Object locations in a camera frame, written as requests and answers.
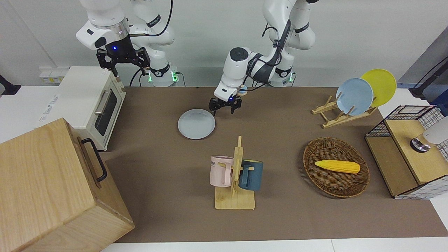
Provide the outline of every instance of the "yellow corn cob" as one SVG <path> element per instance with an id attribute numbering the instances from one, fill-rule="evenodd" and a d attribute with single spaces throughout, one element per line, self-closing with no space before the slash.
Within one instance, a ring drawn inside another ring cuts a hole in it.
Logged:
<path id="1" fill-rule="evenodd" d="M 355 162 L 349 161 L 340 161 L 340 160 L 322 160 L 314 163 L 315 165 L 336 172 L 344 172 L 356 174 L 359 172 L 359 164 Z"/>

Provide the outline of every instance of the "brown tablecloth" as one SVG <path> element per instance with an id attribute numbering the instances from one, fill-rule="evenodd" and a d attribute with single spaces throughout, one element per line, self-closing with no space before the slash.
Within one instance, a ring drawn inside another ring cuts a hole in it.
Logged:
<path id="1" fill-rule="evenodd" d="M 207 110 L 214 88 L 139 88 L 128 93 L 106 161 L 136 228 L 118 242 L 242 241 L 447 236 L 430 201 L 393 200 L 364 140 L 381 121 L 377 111 L 322 129 L 310 110 L 335 88 L 261 88 L 243 97 L 242 108 L 216 115 L 214 132 L 190 140 L 177 120 L 194 108 Z M 326 112 L 329 118 L 337 112 Z M 255 210 L 215 210 L 210 157 L 233 156 L 242 135 L 244 158 L 264 162 Z M 370 168 L 360 196 L 332 199 L 309 182 L 305 146 L 336 137 L 355 147 Z"/>

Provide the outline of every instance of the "woven basket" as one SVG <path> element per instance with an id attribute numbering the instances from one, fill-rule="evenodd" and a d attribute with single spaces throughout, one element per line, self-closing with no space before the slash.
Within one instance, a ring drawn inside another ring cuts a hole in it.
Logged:
<path id="1" fill-rule="evenodd" d="M 357 174 L 329 171 L 314 164 L 320 160 L 341 160 L 360 165 Z M 366 161 L 348 143 L 331 137 L 311 141 L 303 153 L 303 165 L 311 181 L 322 191 L 340 198 L 358 196 L 369 184 L 370 174 Z"/>

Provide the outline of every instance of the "blue mug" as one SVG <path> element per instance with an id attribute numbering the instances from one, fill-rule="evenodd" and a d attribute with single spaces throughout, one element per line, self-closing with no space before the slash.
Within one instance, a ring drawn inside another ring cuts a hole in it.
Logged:
<path id="1" fill-rule="evenodd" d="M 258 191 L 261 187 L 261 176 L 263 175 L 263 162 L 243 159 L 238 186 L 250 191 Z"/>

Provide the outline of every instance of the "oven door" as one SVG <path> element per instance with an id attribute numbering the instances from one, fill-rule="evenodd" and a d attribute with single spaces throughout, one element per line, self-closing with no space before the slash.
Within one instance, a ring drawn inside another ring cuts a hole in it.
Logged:
<path id="1" fill-rule="evenodd" d="M 99 142 L 98 149 L 105 150 L 120 111 L 123 98 L 117 87 L 110 83 L 103 91 L 98 107 L 94 111 L 94 120 L 89 132 Z"/>

